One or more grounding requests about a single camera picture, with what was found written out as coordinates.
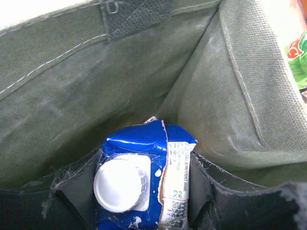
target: white cap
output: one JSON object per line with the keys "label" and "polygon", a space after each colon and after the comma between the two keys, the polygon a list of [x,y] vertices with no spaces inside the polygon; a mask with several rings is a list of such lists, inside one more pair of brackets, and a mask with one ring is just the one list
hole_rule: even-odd
{"label": "white cap", "polygon": [[98,169],[94,178],[94,194],[104,209],[125,212],[140,202],[146,183],[145,173],[133,162],[113,159]]}

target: gray fabric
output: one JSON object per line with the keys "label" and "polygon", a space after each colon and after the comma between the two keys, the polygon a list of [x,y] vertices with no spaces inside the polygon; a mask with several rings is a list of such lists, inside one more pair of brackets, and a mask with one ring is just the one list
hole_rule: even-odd
{"label": "gray fabric", "polygon": [[[194,12],[219,2],[177,0],[171,14]],[[0,100],[82,48],[106,39],[97,1],[0,31]]]}
{"label": "gray fabric", "polygon": [[215,10],[176,15],[122,40],[89,46],[3,99],[1,187],[53,172],[97,147],[110,131],[151,117]]}
{"label": "gray fabric", "polygon": [[172,0],[100,0],[109,39],[120,39],[170,17]]}
{"label": "gray fabric", "polygon": [[255,184],[274,187],[287,182],[307,182],[307,162],[231,173]]}
{"label": "gray fabric", "polygon": [[307,150],[307,110],[262,0],[226,0],[220,18],[231,63],[267,150]]}
{"label": "gray fabric", "polygon": [[228,170],[307,161],[307,114],[272,12],[259,0],[217,4],[174,1],[171,19],[110,43],[97,2],[2,33],[0,186],[46,175],[154,114]]}
{"label": "gray fabric", "polygon": [[[235,13],[228,12],[238,7]],[[244,11],[244,17],[251,18],[242,20],[241,12]],[[290,79],[292,76],[287,72],[281,51],[274,43],[273,32],[269,33],[270,27],[261,24],[250,29],[258,11],[263,17],[264,9],[258,1],[224,1],[189,63],[156,113],[158,118],[187,129],[199,140],[197,151],[228,170],[307,161],[307,149],[304,148],[307,144],[306,114],[299,97],[295,97],[298,89],[292,85],[292,92],[288,93],[293,79]],[[229,37],[229,34],[232,40],[228,38],[227,44],[224,38]],[[269,45],[271,50],[276,51],[275,56],[261,57],[267,45],[260,46],[256,42],[253,45],[253,39],[260,37],[265,40],[265,36],[266,40],[272,40]],[[231,50],[235,52],[233,54],[229,48],[234,45],[236,48]],[[237,59],[240,68],[234,65]],[[251,87],[249,91],[256,99],[250,96],[247,100],[246,90],[242,89],[245,82],[238,80],[243,75],[253,84],[254,88]],[[262,123],[255,122],[255,111],[250,107],[250,100],[257,104],[255,111],[261,114]],[[270,146],[262,142],[263,137],[259,138],[259,130],[268,136],[271,133],[272,136],[266,137],[270,140]]]}

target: green object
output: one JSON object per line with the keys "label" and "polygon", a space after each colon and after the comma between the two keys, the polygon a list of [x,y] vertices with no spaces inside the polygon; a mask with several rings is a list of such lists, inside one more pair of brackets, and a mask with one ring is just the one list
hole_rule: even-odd
{"label": "green object", "polygon": [[307,31],[287,45],[285,52],[298,88],[307,88]]}

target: white residue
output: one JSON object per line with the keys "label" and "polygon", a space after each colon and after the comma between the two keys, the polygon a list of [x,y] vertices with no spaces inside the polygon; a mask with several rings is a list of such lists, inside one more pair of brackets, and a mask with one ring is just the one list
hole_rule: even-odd
{"label": "white residue", "polygon": [[133,217],[134,223],[130,222],[129,228],[135,227],[135,228],[139,228],[139,223],[142,222],[142,219],[138,216]]}
{"label": "white residue", "polygon": [[158,169],[156,172],[155,172],[155,176],[156,177],[160,177],[161,176],[161,174],[162,174],[162,171],[161,171],[161,169]]}

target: bag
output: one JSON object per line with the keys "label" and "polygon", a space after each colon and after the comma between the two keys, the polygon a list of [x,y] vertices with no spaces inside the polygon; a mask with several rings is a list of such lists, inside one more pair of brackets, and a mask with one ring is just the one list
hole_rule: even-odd
{"label": "bag", "polygon": [[285,4],[100,0],[2,29],[1,228],[96,229],[97,147],[154,115],[198,140],[193,229],[306,229]]}

